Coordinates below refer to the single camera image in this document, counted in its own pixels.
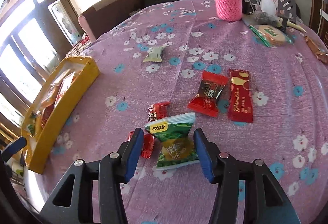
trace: yellow logo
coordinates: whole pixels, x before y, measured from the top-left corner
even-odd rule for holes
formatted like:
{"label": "yellow logo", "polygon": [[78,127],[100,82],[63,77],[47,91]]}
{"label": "yellow logo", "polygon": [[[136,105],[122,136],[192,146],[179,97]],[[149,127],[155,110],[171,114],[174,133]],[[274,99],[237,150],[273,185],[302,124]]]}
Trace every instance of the yellow logo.
{"label": "yellow logo", "polygon": [[154,134],[157,132],[164,132],[167,130],[168,124],[163,122],[163,123],[157,123],[155,125],[150,125],[149,132],[150,134]]}

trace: yellow box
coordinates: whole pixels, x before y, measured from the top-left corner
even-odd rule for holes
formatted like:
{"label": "yellow box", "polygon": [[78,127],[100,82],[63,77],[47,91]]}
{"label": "yellow box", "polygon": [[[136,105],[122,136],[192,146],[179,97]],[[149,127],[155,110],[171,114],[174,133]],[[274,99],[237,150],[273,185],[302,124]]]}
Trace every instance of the yellow box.
{"label": "yellow box", "polygon": [[[80,74],[74,80],[70,88],[63,95],[58,105],[52,111],[43,130],[40,134],[31,136],[27,131],[29,116],[33,111],[36,111],[41,100],[48,92],[50,84],[67,68],[81,68]],[[63,128],[69,115],[73,109],[99,75],[99,69],[96,62],[91,57],[69,57],[63,61],[52,72],[49,79],[45,82],[30,109],[28,110],[25,119],[21,126],[22,136],[27,139],[27,146],[24,148],[24,157],[28,169],[42,174],[47,158],[51,149]]]}

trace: brown armrest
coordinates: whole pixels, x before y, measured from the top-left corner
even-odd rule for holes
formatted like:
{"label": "brown armrest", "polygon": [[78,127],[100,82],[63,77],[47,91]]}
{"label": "brown armrest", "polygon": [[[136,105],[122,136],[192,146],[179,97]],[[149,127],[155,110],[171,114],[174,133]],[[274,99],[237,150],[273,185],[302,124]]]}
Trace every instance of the brown armrest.
{"label": "brown armrest", "polygon": [[79,23],[93,42],[139,8],[143,8],[143,0],[102,0],[84,11]]}

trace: pink knitted cover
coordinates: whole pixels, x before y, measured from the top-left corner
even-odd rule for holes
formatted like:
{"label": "pink knitted cover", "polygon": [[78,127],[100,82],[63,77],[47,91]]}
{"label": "pink knitted cover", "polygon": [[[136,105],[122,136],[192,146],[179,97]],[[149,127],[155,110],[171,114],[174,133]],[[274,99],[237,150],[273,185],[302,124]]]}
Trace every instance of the pink knitted cover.
{"label": "pink knitted cover", "polygon": [[242,17],[241,0],[215,0],[216,12],[222,20],[237,21]]}

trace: red candy wrapper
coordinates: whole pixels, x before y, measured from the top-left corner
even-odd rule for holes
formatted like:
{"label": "red candy wrapper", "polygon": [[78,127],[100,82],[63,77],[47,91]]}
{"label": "red candy wrapper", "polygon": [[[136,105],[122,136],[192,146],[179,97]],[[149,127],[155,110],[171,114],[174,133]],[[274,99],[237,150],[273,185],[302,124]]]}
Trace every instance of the red candy wrapper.
{"label": "red candy wrapper", "polygon": [[170,104],[170,102],[161,102],[155,103],[148,108],[148,122],[155,121],[158,119],[167,118],[167,110],[166,107]]}
{"label": "red candy wrapper", "polygon": [[[129,133],[128,141],[131,140],[132,135],[134,132]],[[151,134],[144,134],[144,144],[141,149],[141,154],[143,158],[150,158],[151,153],[153,152],[154,148],[154,136]]]}
{"label": "red candy wrapper", "polygon": [[231,77],[231,98],[228,118],[232,121],[253,123],[253,108],[249,93],[249,72],[230,69],[229,74]]}
{"label": "red candy wrapper", "polygon": [[223,75],[203,71],[198,93],[187,108],[210,117],[217,117],[219,110],[216,104],[227,82],[228,78]]}

